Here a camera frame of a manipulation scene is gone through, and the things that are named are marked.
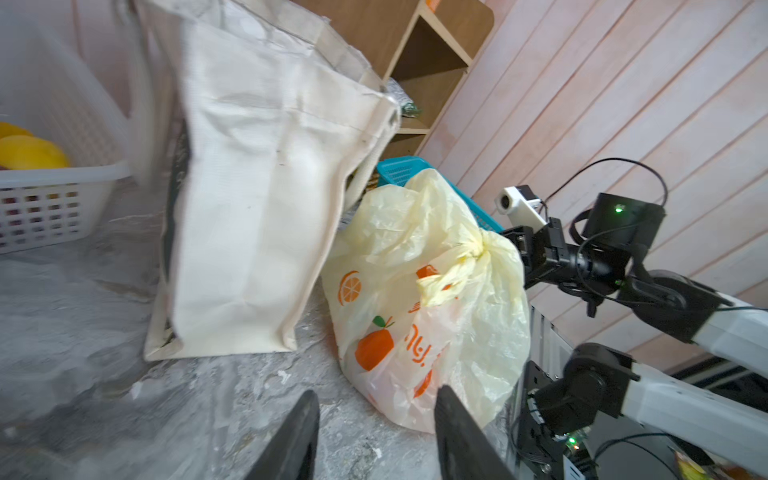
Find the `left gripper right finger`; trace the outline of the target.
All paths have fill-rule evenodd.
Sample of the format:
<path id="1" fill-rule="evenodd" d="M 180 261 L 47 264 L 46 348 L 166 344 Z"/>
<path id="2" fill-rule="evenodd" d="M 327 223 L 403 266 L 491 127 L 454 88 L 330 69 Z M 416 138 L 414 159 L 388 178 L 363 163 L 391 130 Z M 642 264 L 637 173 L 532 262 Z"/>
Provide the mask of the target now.
<path id="1" fill-rule="evenodd" d="M 443 479 L 514 479 L 449 385 L 438 390 L 434 423 Z"/>

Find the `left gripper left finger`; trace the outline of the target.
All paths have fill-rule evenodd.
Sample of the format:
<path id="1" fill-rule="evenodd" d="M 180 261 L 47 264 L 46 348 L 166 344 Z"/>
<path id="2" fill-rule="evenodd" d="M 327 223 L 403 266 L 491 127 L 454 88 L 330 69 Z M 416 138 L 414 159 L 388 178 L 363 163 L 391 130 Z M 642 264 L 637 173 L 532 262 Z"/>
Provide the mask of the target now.
<path id="1" fill-rule="evenodd" d="M 313 479 L 319 430 L 319 399 L 313 390 L 306 390 L 245 479 Z"/>

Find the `yellow plastic bag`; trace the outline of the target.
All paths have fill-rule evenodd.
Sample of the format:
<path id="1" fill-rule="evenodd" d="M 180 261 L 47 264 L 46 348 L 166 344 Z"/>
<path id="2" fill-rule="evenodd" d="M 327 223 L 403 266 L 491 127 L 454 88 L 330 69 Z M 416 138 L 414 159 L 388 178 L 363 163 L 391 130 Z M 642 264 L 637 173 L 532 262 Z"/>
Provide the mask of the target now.
<path id="1" fill-rule="evenodd" d="M 433 432 L 443 385 L 480 425 L 503 409 L 530 352 L 523 263 L 509 240 L 379 187 L 337 234 L 321 282 L 341 369 L 390 421 Z"/>

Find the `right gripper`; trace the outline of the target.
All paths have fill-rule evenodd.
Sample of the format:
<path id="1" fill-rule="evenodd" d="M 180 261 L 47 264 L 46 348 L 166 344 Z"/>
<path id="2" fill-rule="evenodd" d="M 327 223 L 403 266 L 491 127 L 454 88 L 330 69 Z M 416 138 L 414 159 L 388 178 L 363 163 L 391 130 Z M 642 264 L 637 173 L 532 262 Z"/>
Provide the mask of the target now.
<path id="1" fill-rule="evenodd" d="M 559 219 L 553 218 L 537 232 L 532 227 L 507 229 L 502 236 L 517 249 L 523 262 L 524 288 L 540 283 L 574 283 L 577 273 L 576 247 L 565 241 Z"/>

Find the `canvas tote bag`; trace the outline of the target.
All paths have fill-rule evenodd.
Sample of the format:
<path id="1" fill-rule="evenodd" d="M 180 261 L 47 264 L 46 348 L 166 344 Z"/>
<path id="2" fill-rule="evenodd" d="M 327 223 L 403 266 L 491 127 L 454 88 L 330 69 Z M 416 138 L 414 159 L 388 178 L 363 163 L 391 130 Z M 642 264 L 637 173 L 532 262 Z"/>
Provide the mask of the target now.
<path id="1" fill-rule="evenodd" d="M 148 361 L 293 351 L 338 222 L 400 126 L 330 22 L 291 1 L 118 1 L 131 173 L 151 185 L 183 116 Z"/>

